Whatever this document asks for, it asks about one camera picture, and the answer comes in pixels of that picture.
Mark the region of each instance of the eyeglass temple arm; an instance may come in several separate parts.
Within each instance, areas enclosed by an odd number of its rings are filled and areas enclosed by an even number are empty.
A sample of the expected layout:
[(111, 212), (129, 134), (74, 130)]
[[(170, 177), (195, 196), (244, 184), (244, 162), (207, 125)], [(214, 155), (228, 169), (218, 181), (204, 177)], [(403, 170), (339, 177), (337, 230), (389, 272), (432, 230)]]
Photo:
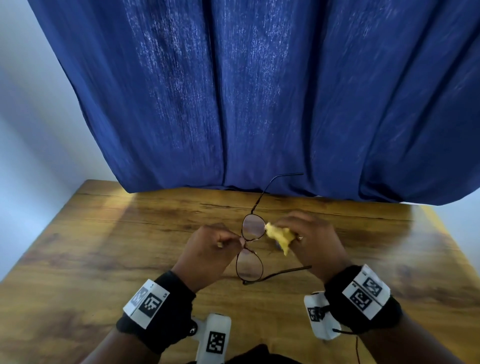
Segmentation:
[(292, 269), (285, 269), (285, 270), (281, 270), (279, 272), (276, 272), (276, 273), (273, 273), (273, 274), (270, 274), (268, 276), (266, 276), (265, 278), (261, 278), (259, 280), (254, 280), (254, 281), (248, 281), (248, 280), (244, 280), (243, 281), (243, 285), (244, 286), (248, 286), (250, 284), (254, 284), (254, 283), (257, 283), (257, 282), (263, 282), (264, 280), (267, 280), (271, 277), (275, 277), (275, 276), (278, 276), (279, 274), (283, 274), (283, 273), (290, 273), (290, 272), (297, 272), (299, 270), (305, 270), (305, 269), (310, 269), (312, 266), (304, 266), (304, 267), (300, 267), (300, 268), (292, 268)]
[(262, 198), (262, 196), (264, 195), (264, 193), (266, 192), (268, 186), (270, 186), (270, 184), (274, 181), (275, 178), (277, 177), (285, 177), (285, 176), (301, 176), (303, 175), (303, 173), (287, 173), (287, 174), (279, 174), (278, 176), (275, 176), (274, 178), (272, 178), (270, 180), (270, 182), (268, 183), (268, 185), (265, 187), (264, 191), (262, 192), (262, 194), (260, 195), (260, 197), (258, 198), (257, 202), (255, 202), (255, 205), (253, 205), (253, 208), (252, 210), (250, 211), (251, 214), (253, 214), (253, 211), (255, 210), (255, 208), (257, 207), (258, 203), (260, 202), (260, 199)]

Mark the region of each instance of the yellow cloth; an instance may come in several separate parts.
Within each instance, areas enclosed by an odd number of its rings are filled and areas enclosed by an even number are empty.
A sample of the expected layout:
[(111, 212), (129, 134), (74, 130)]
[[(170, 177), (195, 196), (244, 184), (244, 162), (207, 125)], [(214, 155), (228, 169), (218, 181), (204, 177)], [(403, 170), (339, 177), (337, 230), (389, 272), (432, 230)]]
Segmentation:
[(275, 239), (283, 250), (285, 256), (288, 253), (288, 246), (296, 238), (289, 228), (279, 228), (269, 222), (265, 225), (265, 231), (269, 238)]

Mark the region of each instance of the wooden tabletop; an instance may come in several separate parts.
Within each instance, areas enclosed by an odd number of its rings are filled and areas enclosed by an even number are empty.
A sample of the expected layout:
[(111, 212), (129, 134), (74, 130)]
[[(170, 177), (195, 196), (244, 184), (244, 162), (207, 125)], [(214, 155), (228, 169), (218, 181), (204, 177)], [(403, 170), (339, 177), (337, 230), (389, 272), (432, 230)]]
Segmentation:
[[(0, 363), (80, 362), (138, 288), (174, 265), (193, 231), (222, 221), (239, 233), (257, 198), (187, 188), (128, 194), (116, 182), (85, 182), (0, 284)], [(409, 315), (465, 362), (480, 363), (479, 278), (428, 211), (270, 195), (256, 211), (273, 221), (296, 208), (332, 222), (354, 262), (367, 263)], [(299, 266), (266, 237), (251, 247), (265, 275)], [(305, 271), (243, 286), (231, 264), (198, 293), (193, 314), (231, 317), (228, 358), (266, 343), (304, 364), (356, 363), (354, 337), (313, 336), (303, 296), (322, 288)], [(187, 338), (161, 362), (186, 363), (196, 349)], [(359, 350), (362, 364), (373, 363), (362, 344)]]

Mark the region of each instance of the black metal frame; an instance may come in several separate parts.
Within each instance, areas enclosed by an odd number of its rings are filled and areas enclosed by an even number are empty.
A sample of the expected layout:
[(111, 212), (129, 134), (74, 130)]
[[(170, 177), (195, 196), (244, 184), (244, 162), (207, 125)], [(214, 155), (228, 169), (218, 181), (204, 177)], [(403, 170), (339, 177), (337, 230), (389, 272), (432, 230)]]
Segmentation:
[(242, 283), (243, 283), (244, 286), (249, 285), (249, 284), (254, 284), (254, 283), (256, 283), (256, 282), (263, 282), (264, 280), (267, 280), (267, 279), (269, 279), (269, 278), (271, 278), (271, 277), (274, 277), (274, 276), (278, 276), (279, 274), (282, 274), (282, 273), (296, 272), (296, 271), (299, 271), (299, 270), (310, 269), (310, 268), (312, 267), (312, 266), (305, 266), (305, 267), (299, 267), (299, 268), (285, 269), (285, 270), (281, 270), (281, 271), (279, 271), (279, 272), (277, 272), (277, 273), (270, 274), (270, 275), (266, 276), (265, 278), (262, 278), (262, 276), (264, 275), (264, 264), (263, 264), (262, 260), (260, 259), (260, 257), (258, 256), (258, 254), (257, 254), (255, 251), (249, 249), (249, 248), (246, 246), (246, 243), (247, 243), (247, 242), (253, 242), (253, 241), (255, 241), (255, 240), (260, 239), (265, 233), (263, 233), (262, 235), (260, 235), (260, 236), (259, 236), (258, 238), (256, 238), (256, 239), (250, 239), (250, 240), (247, 240), (247, 239), (245, 238), (245, 236), (243, 235), (243, 223), (245, 222), (245, 219), (246, 219), (249, 215), (258, 216), (260, 219), (262, 219), (262, 221), (263, 221), (264, 224), (265, 224), (265, 220), (264, 220), (261, 216), (259, 216), (259, 215), (257, 215), (257, 214), (254, 214), (253, 212), (254, 212), (255, 208), (257, 207), (258, 203), (260, 202), (262, 196), (265, 194), (268, 186), (270, 186), (270, 184), (274, 181), (274, 179), (277, 178), (277, 177), (301, 176), (301, 175), (303, 175), (303, 173), (287, 173), (287, 174), (279, 174), (279, 175), (275, 176), (274, 178), (272, 178), (272, 179), (270, 180), (270, 182), (268, 183), (268, 185), (267, 185), (267, 186), (265, 187), (265, 189), (263, 190), (263, 192), (261, 193), (261, 195), (260, 195), (260, 197), (258, 198), (257, 202), (255, 202), (255, 205), (253, 205), (253, 208), (252, 208), (252, 210), (250, 211), (250, 214), (246, 215), (246, 216), (243, 218), (242, 225), (241, 225), (241, 235), (242, 235), (242, 238), (245, 239), (245, 247), (244, 247), (244, 249), (247, 249), (250, 253), (255, 254), (255, 255), (257, 256), (258, 260), (260, 261), (260, 264), (262, 265), (262, 274), (260, 275), (260, 278), (259, 278), (259, 279), (256, 279), (256, 280), (244, 280), (242, 277), (240, 277), (239, 272), (238, 272), (238, 261), (239, 261), (239, 255), (240, 255), (240, 253), (237, 254), (237, 261), (235, 262), (235, 270), (236, 270), (236, 272), (237, 272), (237, 276), (242, 280)]

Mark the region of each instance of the eyeglasses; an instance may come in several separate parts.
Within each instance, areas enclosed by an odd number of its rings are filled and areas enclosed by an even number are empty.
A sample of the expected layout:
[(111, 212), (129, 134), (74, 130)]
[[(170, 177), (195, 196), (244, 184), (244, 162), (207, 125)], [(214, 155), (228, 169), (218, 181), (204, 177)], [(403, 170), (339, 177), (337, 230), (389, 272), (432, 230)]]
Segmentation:
[(254, 210), (257, 207), (260, 199), (265, 194), (268, 186), (275, 180), (277, 177), (287, 177), (287, 176), (301, 176), (303, 173), (289, 173), (289, 174), (279, 174), (272, 178), (268, 183), (267, 187), (264, 189), (257, 202), (253, 206), (250, 214), (244, 217), (243, 224), (241, 228), (241, 235), (245, 239), (245, 246), (242, 251), (237, 255), (237, 276), (242, 280), (244, 285), (253, 284), (256, 282), (263, 282), (271, 277), (278, 276), (282, 273), (296, 272), (298, 270), (310, 269), (312, 266), (305, 266), (300, 268), (286, 269), (281, 270), (280, 272), (270, 274), (265, 278), (262, 278), (264, 274), (264, 265), (262, 260), (259, 258), (257, 253), (247, 247), (247, 242), (252, 242), (254, 240), (260, 239), (265, 234), (265, 221), (260, 216), (254, 214)]

